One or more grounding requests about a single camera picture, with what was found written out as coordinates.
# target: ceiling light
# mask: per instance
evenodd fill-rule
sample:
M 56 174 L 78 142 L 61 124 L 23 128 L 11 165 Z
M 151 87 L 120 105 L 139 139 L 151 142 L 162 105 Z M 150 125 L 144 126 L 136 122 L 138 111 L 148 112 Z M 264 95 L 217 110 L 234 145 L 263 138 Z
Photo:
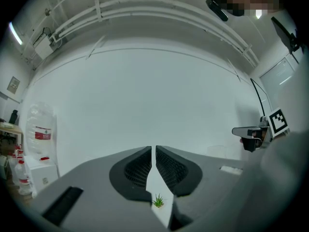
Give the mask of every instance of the ceiling light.
M 256 10 L 255 11 L 255 16 L 256 16 L 256 18 L 259 19 L 262 16 L 262 10 Z
M 10 24 L 9 24 L 9 28 L 10 28 L 12 34 L 14 35 L 15 39 L 18 41 L 18 43 L 19 43 L 19 44 L 22 44 L 23 42 L 22 42 L 22 40 L 20 39 L 20 37 L 17 35 L 17 33 L 16 33 L 16 31 L 15 31 L 15 29 L 14 29 L 14 27 L 13 27 L 13 25 L 12 25 L 11 22 L 10 22 Z

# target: wall picture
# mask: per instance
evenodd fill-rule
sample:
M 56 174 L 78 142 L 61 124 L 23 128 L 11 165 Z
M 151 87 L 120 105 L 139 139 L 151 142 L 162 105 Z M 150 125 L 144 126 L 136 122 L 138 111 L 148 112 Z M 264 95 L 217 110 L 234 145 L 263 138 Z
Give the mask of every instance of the wall picture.
M 12 77 L 7 90 L 15 94 L 19 83 L 20 83 L 19 80 L 17 80 L 15 77 Z

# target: ceiling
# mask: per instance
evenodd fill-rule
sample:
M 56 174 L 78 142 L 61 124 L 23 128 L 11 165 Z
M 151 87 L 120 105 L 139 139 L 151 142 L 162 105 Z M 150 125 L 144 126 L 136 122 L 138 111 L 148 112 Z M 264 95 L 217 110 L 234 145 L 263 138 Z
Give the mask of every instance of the ceiling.
M 44 22 L 38 27 L 40 22 L 45 18 L 45 9 L 54 8 L 61 0 L 29 0 L 20 13 L 13 21 L 14 27 L 23 42 L 29 44 L 23 44 L 19 46 L 15 44 L 17 50 L 23 54 L 28 62 L 33 65 L 38 65 L 41 59 L 38 56 L 34 57 L 34 49 L 32 47 L 33 42 L 38 38 L 42 32 L 43 27 L 49 27 L 51 31 L 54 31 L 62 23 L 80 13 L 81 11 L 94 6 L 94 0 L 65 0 L 58 6 L 52 16 L 48 16 Z M 205 0 L 177 0 L 184 3 L 188 3 L 197 8 L 200 8 L 212 15 L 215 15 L 206 5 Z M 295 25 L 288 16 L 287 12 L 281 11 L 273 14 L 282 24 L 287 27 L 290 32 L 294 32 Z M 252 50 L 258 59 L 276 42 L 278 36 L 270 20 L 270 15 L 264 15 L 260 19 L 257 19 L 255 15 L 235 17 L 228 14 L 229 20 L 226 22 L 237 34 L 239 34 L 247 44 L 252 44 Z M 76 31 L 66 40 L 70 40 L 80 33 Z

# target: small potted plant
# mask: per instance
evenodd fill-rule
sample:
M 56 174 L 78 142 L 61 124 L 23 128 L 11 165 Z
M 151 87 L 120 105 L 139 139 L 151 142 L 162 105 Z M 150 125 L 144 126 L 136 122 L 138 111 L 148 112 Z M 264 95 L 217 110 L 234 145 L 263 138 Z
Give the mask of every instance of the small potted plant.
M 156 207 L 158 207 L 158 208 L 160 208 L 161 206 L 164 205 L 164 203 L 163 203 L 163 198 L 162 198 L 162 196 L 160 197 L 160 193 L 159 193 L 159 197 L 157 197 L 157 196 L 155 195 L 155 201 L 153 201 L 153 204 L 154 204 Z

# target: wall-mounted white box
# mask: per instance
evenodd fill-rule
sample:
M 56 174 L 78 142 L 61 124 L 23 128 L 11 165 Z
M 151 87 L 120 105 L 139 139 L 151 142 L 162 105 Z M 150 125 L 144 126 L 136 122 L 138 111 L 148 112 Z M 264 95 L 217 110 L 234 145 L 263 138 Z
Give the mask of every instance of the wall-mounted white box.
M 57 166 L 50 159 L 40 161 L 24 156 L 24 160 L 33 197 L 58 179 Z

